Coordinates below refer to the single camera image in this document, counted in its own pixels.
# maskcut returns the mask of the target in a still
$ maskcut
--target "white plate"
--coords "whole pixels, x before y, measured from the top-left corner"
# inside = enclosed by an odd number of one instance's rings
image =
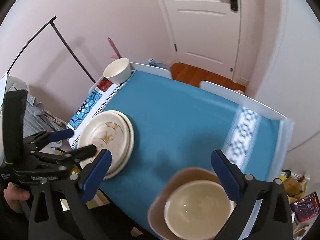
[[[124,119],[119,114],[104,111],[92,118],[84,127],[79,138],[78,148],[93,144],[97,147],[96,155],[102,149],[109,150],[112,155],[112,163],[108,174],[123,162],[128,152],[129,142],[129,127]],[[92,163],[94,158],[82,161],[81,167],[84,168],[88,163]]]
[[[119,111],[116,110],[110,110],[113,113],[119,114],[119,116],[121,116],[125,122],[127,123],[128,127],[129,127],[129,131],[130,131],[130,143],[129,143],[129,147],[128,147],[128,152],[124,158],[124,160],[122,161],[122,163],[116,168],[115,171],[112,171],[111,173],[107,173],[106,176],[104,177],[104,179],[110,179],[114,176],[116,176],[124,167],[125,165],[128,163],[132,150],[133,150],[133,145],[134,145],[134,132],[133,132],[133,126],[132,123],[130,122],[129,118],[124,114],[121,113]]]

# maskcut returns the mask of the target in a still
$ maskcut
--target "white cup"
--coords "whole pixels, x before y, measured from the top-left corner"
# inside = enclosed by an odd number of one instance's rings
[[[121,84],[131,74],[130,62],[127,58],[120,58],[110,63],[103,72],[103,76],[113,84]]]

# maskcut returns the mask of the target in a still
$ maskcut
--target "red object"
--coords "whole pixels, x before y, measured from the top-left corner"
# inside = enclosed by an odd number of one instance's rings
[[[299,222],[306,221],[320,213],[319,199],[316,192],[291,203],[290,207]]]
[[[99,82],[98,84],[98,88],[103,91],[103,92],[106,92],[108,90],[108,88],[112,85],[113,83],[106,79],[105,77],[103,79],[101,79],[101,81]]]

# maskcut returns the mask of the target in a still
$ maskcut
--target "door panel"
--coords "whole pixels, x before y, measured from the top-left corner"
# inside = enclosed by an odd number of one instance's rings
[[[232,79],[240,10],[230,0],[165,0],[180,62]]]

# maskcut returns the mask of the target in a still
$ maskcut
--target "wooden floor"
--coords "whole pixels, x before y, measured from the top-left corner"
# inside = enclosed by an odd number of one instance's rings
[[[174,80],[187,83],[195,87],[199,87],[200,81],[207,80],[232,90],[241,90],[245,92],[244,86],[233,83],[230,79],[184,63],[175,63],[170,70]]]

